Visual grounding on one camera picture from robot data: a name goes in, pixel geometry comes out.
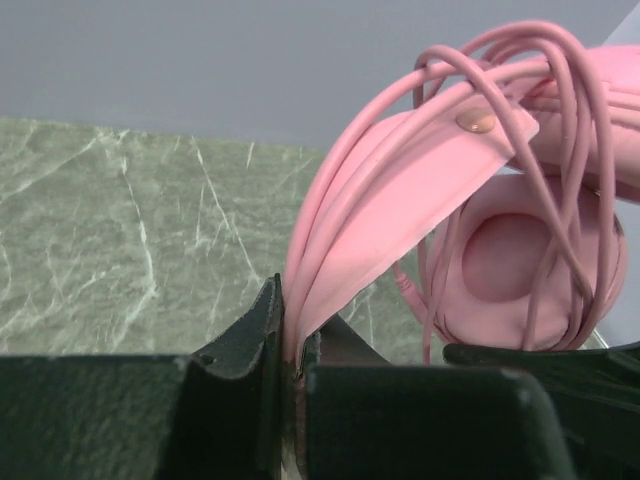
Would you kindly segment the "pink headset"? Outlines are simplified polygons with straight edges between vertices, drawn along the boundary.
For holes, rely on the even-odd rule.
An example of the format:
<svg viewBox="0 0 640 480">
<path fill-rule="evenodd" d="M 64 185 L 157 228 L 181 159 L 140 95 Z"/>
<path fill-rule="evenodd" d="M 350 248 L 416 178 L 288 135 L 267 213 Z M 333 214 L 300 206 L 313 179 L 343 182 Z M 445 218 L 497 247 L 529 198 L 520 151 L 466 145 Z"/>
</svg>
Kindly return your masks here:
<svg viewBox="0 0 640 480">
<path fill-rule="evenodd" d="M 529 352 L 582 346 L 618 298 L 639 197 L 639 48 L 525 20 L 411 73 L 341 133 L 285 262 L 283 359 L 391 272 L 423 337 Z"/>
</svg>

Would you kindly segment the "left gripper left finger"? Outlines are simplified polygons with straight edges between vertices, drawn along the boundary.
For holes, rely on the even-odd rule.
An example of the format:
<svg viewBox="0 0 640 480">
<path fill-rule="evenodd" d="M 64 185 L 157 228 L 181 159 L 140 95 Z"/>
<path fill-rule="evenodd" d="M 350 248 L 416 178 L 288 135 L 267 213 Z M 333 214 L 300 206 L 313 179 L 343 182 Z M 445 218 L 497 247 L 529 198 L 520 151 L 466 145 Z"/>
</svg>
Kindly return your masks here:
<svg viewBox="0 0 640 480">
<path fill-rule="evenodd" d="M 248 311 L 212 342 L 196 350 L 192 359 L 223 380 L 240 380 L 258 371 L 278 372 L 284 302 L 281 277 L 269 277 Z"/>
</svg>

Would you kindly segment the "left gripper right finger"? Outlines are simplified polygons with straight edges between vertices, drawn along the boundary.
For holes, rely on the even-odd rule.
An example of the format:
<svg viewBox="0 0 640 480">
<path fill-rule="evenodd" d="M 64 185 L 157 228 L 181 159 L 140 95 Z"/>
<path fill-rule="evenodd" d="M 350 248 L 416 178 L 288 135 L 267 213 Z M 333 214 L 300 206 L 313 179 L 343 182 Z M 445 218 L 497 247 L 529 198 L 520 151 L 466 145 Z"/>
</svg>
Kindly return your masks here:
<svg viewBox="0 0 640 480">
<path fill-rule="evenodd" d="M 304 343 L 302 367 L 312 365 L 355 367 L 390 366 L 391 363 L 335 314 Z"/>
</svg>

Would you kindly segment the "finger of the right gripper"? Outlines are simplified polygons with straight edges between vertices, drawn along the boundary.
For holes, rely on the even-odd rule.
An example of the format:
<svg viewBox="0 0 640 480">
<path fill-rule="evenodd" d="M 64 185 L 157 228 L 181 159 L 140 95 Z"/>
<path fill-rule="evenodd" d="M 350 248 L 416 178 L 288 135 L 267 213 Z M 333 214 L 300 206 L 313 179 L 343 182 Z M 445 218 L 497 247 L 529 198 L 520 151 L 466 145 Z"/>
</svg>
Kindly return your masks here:
<svg viewBox="0 0 640 480">
<path fill-rule="evenodd" d="M 529 352 L 474 345 L 444 347 L 447 363 L 523 370 L 551 391 L 594 399 L 639 398 L 639 344 L 611 348 Z"/>
</svg>

